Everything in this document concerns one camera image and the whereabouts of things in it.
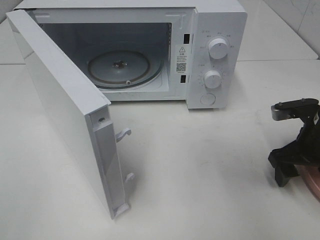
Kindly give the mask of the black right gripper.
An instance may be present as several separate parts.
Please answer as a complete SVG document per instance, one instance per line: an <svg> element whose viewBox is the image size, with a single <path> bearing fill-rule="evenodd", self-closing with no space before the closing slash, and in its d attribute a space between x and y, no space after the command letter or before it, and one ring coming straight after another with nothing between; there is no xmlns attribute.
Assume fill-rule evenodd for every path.
<svg viewBox="0 0 320 240"><path fill-rule="evenodd" d="M268 156L279 187L284 187L289 180L300 175L296 165L301 160L320 159L320 106L315 103L299 103L297 116L303 122L296 138L298 154L290 147L283 147L272 150Z"/></svg>

